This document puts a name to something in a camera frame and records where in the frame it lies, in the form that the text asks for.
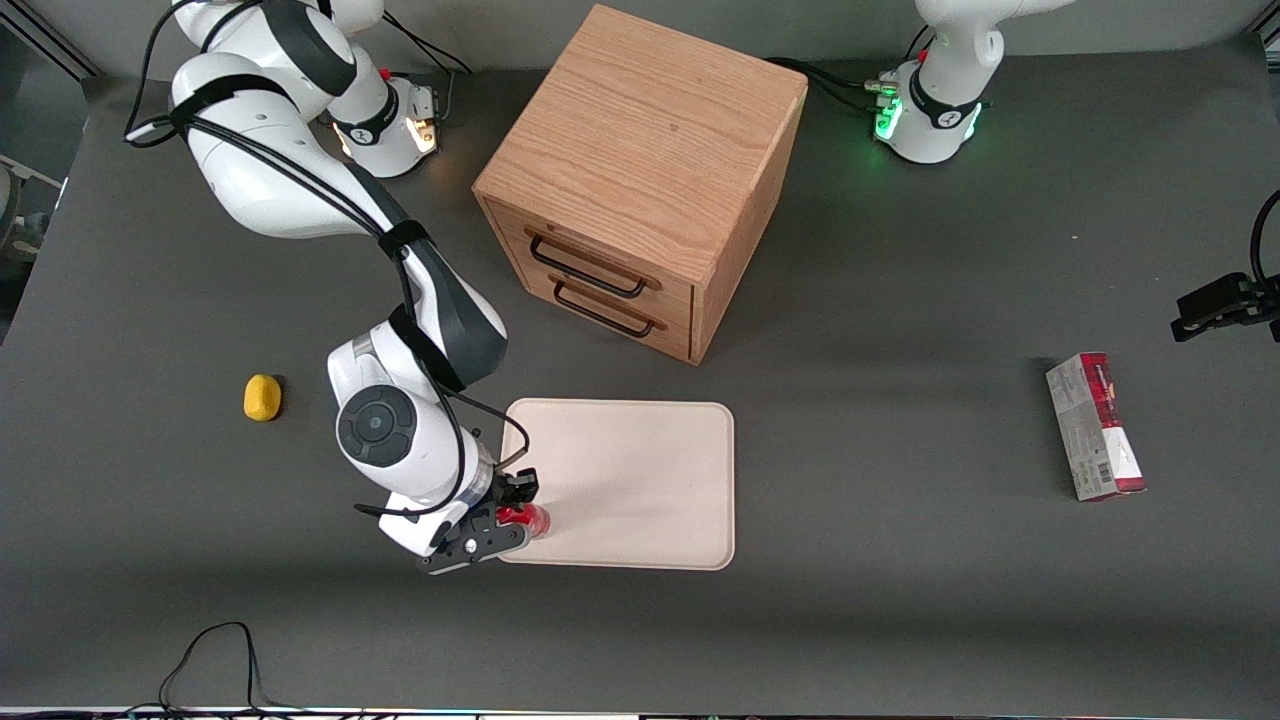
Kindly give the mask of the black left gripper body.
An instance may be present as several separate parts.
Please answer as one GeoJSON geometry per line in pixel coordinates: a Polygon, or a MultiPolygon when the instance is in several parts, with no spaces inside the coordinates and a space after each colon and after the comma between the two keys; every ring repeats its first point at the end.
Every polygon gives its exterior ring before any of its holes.
{"type": "Polygon", "coordinates": [[[1280,341],[1279,334],[1279,274],[1265,277],[1262,281],[1245,279],[1238,283],[1242,295],[1245,297],[1245,306],[1239,311],[1239,325],[1266,324],[1275,343],[1280,341]]]}

